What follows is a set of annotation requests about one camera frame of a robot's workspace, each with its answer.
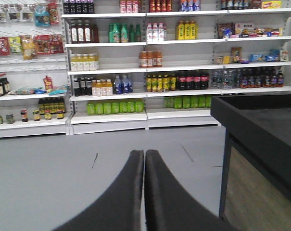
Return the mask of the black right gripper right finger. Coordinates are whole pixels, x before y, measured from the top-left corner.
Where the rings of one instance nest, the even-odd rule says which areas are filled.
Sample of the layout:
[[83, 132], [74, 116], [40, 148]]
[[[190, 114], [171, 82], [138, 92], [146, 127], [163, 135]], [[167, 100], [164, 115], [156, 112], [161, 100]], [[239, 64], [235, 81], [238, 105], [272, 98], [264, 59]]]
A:
[[145, 157], [144, 200], [149, 231], [232, 231], [178, 182], [157, 150]]

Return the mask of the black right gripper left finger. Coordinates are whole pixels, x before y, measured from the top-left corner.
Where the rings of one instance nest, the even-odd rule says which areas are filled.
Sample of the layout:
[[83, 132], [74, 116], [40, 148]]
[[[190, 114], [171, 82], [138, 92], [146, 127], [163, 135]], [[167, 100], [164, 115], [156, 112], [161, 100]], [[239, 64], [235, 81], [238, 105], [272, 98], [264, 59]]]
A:
[[144, 152], [133, 150], [106, 191], [56, 231], [140, 231]]

